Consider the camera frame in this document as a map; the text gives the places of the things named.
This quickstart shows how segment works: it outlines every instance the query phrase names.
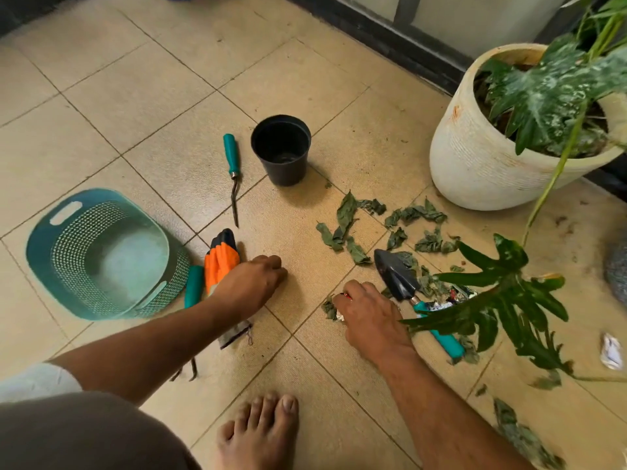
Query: houseplant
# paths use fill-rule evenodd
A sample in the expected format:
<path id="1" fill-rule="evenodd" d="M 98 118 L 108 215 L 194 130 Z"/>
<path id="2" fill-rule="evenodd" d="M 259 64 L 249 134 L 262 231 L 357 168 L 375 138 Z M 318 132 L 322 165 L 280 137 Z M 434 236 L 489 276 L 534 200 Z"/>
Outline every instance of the houseplant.
<path id="1" fill-rule="evenodd" d="M 627 38 L 615 39 L 626 15 L 627 0 L 610 0 L 597 13 L 588 9 L 576 34 L 555 39 L 539 63 L 530 69 L 526 66 L 521 70 L 502 59 L 485 61 L 483 69 L 489 72 L 491 84 L 490 117 L 509 113 L 506 130 L 517 134 L 519 153 L 524 153 L 529 145 L 540 145 L 559 151 L 559 157 L 554 158 L 555 167 L 529 216 L 521 244 L 495 234 L 498 259 L 493 259 L 459 242 L 464 257 L 482 271 L 437 275 L 448 283 L 493 287 L 437 313 L 403 320 L 411 331 L 437 330 L 462 335 L 478 331 L 477 351 L 482 352 L 494 344 L 500 324 L 517 355 L 527 356 L 553 376 L 563 371 L 580 380 L 623 381 L 575 374 L 574 363 L 561 357 L 562 346 L 555 344 L 546 316 L 548 311 L 568 321 L 566 308 L 552 295 L 564 285 L 564 277 L 560 274 L 526 277 L 522 269 L 529 261 L 524 247 L 530 228 L 571 158 L 585 151 L 591 144 L 591 136 L 618 142 L 612 137 L 612 128 L 608 133 L 598 124 L 587 122 L 591 105 L 608 93 L 627 91 Z"/>
<path id="2" fill-rule="evenodd" d="M 576 33 L 549 47 L 498 47 L 468 68 L 431 143 L 431 176 L 444 197 L 481 211 L 536 199 L 559 164 L 579 96 L 589 101 L 574 146 L 581 148 L 570 150 L 555 186 L 621 154 L 618 145 L 627 143 L 621 84 L 626 51 L 622 40 L 613 42 L 624 17 L 621 4 L 625 0 L 611 0 L 597 13 L 587 11 Z M 582 86 L 588 81 L 595 84 L 590 89 Z M 591 92 L 601 88 L 607 91 Z"/>

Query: toe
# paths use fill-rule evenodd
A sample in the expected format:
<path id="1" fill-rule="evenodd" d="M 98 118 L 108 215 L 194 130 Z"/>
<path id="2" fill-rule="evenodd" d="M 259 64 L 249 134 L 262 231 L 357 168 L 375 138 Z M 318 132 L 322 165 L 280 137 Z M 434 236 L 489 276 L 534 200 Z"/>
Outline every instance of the toe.
<path id="1" fill-rule="evenodd" d="M 220 427 L 217 432 L 217 442 L 220 445 L 224 445 L 231 440 L 235 432 L 235 421 L 229 420 L 226 424 Z"/>
<path id="2" fill-rule="evenodd" d="M 261 396 L 255 397 L 250 407 L 250 417 L 248 418 L 248 428 L 256 429 L 259 425 L 259 418 L 262 415 L 263 398 Z"/>
<path id="3" fill-rule="evenodd" d="M 250 403 L 245 402 L 237 411 L 235 417 L 235 433 L 246 432 L 248 427 L 248 418 L 250 417 Z"/>
<path id="4" fill-rule="evenodd" d="M 284 395 L 275 409 L 274 419 L 273 431 L 294 431 L 298 425 L 298 400 L 292 395 Z"/>
<path id="5" fill-rule="evenodd" d="M 274 423 L 275 408 L 277 407 L 278 395 L 276 393 L 268 393 L 263 398 L 262 416 L 259 419 L 259 427 L 264 430 L 272 427 Z"/>

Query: toenail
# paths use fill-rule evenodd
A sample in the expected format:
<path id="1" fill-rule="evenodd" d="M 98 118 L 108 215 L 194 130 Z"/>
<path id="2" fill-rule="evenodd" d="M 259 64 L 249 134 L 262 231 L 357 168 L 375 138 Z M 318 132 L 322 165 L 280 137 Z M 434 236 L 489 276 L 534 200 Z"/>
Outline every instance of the toenail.
<path id="1" fill-rule="evenodd" d="M 283 396 L 283 408 L 286 412 L 291 412 L 294 407 L 294 398 L 292 396 Z"/>

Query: teal tool handle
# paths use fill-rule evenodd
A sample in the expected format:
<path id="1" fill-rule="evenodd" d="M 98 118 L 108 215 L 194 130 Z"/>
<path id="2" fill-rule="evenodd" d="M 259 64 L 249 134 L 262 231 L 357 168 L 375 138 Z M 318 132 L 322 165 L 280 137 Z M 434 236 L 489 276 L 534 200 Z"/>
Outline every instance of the teal tool handle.
<path id="1" fill-rule="evenodd" d="M 425 305 L 425 302 L 420 302 L 414 305 L 414 311 L 418 312 L 419 315 L 424 315 L 420 312 L 428 312 L 428 308 Z M 457 339 L 453 335 L 441 335 L 439 332 L 435 330 L 430 330 L 431 334 L 438 340 L 438 343 L 444 348 L 444 351 L 448 353 L 448 355 L 453 360 L 459 360 L 463 357 L 465 350 L 464 347 L 459 344 Z"/>
<path id="2" fill-rule="evenodd" d="M 189 308 L 200 302 L 203 287 L 204 268 L 200 266 L 190 267 L 187 276 L 187 285 L 185 285 L 185 308 Z"/>
<path id="3" fill-rule="evenodd" d="M 235 137 L 227 133 L 224 135 L 224 151 L 226 152 L 226 161 L 229 162 L 229 174 L 231 178 L 239 176 L 239 156 L 237 152 L 237 143 Z"/>

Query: white ceramic pot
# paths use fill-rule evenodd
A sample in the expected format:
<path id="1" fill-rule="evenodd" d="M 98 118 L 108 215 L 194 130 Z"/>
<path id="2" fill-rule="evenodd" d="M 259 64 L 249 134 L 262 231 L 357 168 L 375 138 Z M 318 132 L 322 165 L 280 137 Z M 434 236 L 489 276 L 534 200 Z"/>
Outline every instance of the white ceramic pot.
<path id="1" fill-rule="evenodd" d="M 469 209 L 494 211 L 529 202 L 540 196 L 559 158 L 526 149 L 520 155 L 479 109 L 474 98 L 474 78 L 491 57 L 505 62 L 537 64 L 545 45 L 509 44 L 480 56 L 464 74 L 431 142 L 431 176 L 451 202 Z M 599 101 L 612 137 L 627 143 L 627 96 L 612 94 Z M 608 147 L 591 158 L 566 162 L 556 187 L 605 165 L 622 153 Z"/>

